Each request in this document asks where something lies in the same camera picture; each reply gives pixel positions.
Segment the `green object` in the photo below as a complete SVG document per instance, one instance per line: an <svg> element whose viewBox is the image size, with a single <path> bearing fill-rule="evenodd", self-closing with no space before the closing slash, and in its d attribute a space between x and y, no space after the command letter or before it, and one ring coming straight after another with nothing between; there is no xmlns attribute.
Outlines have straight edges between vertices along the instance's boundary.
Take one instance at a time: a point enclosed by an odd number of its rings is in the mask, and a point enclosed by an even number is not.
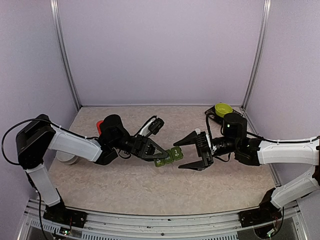
<svg viewBox="0 0 320 240"><path fill-rule="evenodd" d="M165 163L165 160L163 158L155 158L154 159L154 165L159 168L159 167L162 167L164 166L166 163Z"/></svg>
<svg viewBox="0 0 320 240"><path fill-rule="evenodd" d="M180 159L184 158L184 155L182 154L182 150L179 146L175 146L170 149L173 160L178 161Z"/></svg>
<svg viewBox="0 0 320 240"><path fill-rule="evenodd" d="M171 150L168 149L168 150L166 150L166 152L169 154L169 156L164 159L165 164L173 163L175 160L174 160L174 158L172 156Z"/></svg>
<svg viewBox="0 0 320 240"><path fill-rule="evenodd" d="M221 118L223 118L226 114L232 113L233 111L231 106L222 102L216 104L214 106L214 109L215 109L215 113Z"/></svg>

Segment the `vertical metal pole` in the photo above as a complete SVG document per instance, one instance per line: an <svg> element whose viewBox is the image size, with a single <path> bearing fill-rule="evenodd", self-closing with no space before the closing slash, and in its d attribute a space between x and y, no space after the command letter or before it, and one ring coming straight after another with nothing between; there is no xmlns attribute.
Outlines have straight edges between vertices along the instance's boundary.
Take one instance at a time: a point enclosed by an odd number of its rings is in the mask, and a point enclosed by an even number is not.
<svg viewBox="0 0 320 240"><path fill-rule="evenodd" d="M269 20L269 13L270 13L270 6L271 6L271 0L264 0L264 7L263 7L263 14L262 14L262 21L260 26L260 33L259 33L259 40L258 45L256 48L255 56L254 56L254 62L253 67L250 74L250 81L248 84L248 88L245 93L245 97L242 103L242 108L244 110L247 109L250 97L252 95L252 91L254 88L254 84L257 78L257 72L263 52L264 42L266 38L267 33L267 26L268 26L268 20Z"/></svg>
<svg viewBox="0 0 320 240"><path fill-rule="evenodd" d="M75 86L75 82L74 82L72 74L71 74L70 65L69 65L69 61L68 61L68 57L67 57L66 47L65 47L65 43L64 43L64 36L62 33L62 27L61 27L60 16L59 16L58 0L50 0L50 4L51 4L51 12L52 12L52 16L53 16L53 21L54 21L54 25L55 25L55 32L56 32L56 36L58 39L58 45L60 48L60 54L61 54L62 62L64 65L64 70L66 73L68 85L69 85L69 88L71 91L71 95L72 95L72 99L73 99L73 103L75 105L75 108L77 109L77 111L79 111L80 108L82 107L82 105L80 103L79 95L78 95L78 92L77 92L77 89Z"/></svg>

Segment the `robotic arm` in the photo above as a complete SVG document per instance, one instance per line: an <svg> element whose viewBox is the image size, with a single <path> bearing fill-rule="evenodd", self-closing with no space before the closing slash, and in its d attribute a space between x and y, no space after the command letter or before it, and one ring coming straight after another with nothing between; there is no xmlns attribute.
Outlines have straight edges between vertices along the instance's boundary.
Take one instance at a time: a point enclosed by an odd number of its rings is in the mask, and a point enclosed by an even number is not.
<svg viewBox="0 0 320 240"><path fill-rule="evenodd" d="M110 164L116 159L116 149L145 161L168 157L168 153L148 137L157 134L164 125L164 121L156 116L146 122L136 135L131 136L124 128L120 116L109 115L99 125L100 136L91 138L50 124L47 115L41 114L36 119L16 136L18 162L46 204L43 218L53 222L83 228L86 213L65 207L44 166L43 156L47 149L78 156L99 165Z"/></svg>
<svg viewBox="0 0 320 240"><path fill-rule="evenodd" d="M291 182L266 192L258 209L240 212L243 227L281 218L279 209L286 204L320 189L319 137L299 140L268 140L254 135L247 137L247 120L235 113L223 118L222 137L211 137L196 129L174 146L195 144L201 161L180 165L180 169L202 171L214 163L214 158L234 153L234 158L249 166L271 163L301 163L312 167Z"/></svg>

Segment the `yellow-green bowl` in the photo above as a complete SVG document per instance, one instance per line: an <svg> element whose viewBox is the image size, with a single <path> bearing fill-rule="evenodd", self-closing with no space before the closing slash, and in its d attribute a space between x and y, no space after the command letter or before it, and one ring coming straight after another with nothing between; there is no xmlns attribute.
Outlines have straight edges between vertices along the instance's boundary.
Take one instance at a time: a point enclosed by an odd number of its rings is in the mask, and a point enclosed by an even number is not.
<svg viewBox="0 0 320 240"><path fill-rule="evenodd" d="M226 114L232 113L233 111L231 106L222 102L217 103L214 106L214 109L215 109L215 113L221 118L223 118Z"/></svg>

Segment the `marble-patterned surface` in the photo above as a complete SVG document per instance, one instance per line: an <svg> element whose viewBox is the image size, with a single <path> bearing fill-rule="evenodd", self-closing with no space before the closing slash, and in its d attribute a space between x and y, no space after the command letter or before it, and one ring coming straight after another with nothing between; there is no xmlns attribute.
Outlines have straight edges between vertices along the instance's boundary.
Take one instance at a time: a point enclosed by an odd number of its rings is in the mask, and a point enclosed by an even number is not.
<svg viewBox="0 0 320 240"><path fill-rule="evenodd" d="M96 122L110 114L121 116L124 127L134 134L151 116L165 122L151 138L169 149L195 128L206 130L205 110L200 106L83 107L71 130L97 136ZM211 122L213 137L220 126ZM136 157L118 157L102 166L81 159L74 165L54 160L49 173L67 206L136 215L191 215L254 207L274 187L268 166L246 166L231 158L215 160L204 171L178 169L178 165L200 160L196 147L183 146L184 158L155 167Z"/></svg>

